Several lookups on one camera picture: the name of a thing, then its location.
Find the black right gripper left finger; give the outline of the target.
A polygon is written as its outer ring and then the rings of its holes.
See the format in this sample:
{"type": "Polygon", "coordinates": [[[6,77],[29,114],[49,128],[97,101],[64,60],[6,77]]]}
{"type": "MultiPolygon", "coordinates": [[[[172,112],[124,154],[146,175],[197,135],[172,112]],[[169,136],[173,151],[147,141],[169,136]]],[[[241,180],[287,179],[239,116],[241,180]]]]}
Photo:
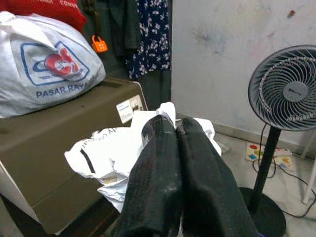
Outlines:
{"type": "Polygon", "coordinates": [[[118,236],[175,237],[182,211],[182,178],[171,119],[150,119],[142,139],[144,148],[131,170],[118,218],[118,236]]]}

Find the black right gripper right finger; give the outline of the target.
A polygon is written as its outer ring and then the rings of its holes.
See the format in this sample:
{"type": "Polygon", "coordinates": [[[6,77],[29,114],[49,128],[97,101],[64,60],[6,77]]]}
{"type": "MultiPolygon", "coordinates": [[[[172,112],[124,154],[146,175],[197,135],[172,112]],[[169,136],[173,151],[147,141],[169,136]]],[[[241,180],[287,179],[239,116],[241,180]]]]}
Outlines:
{"type": "Polygon", "coordinates": [[[176,128],[180,153],[185,237],[256,237],[232,171],[194,118],[176,128]]]}

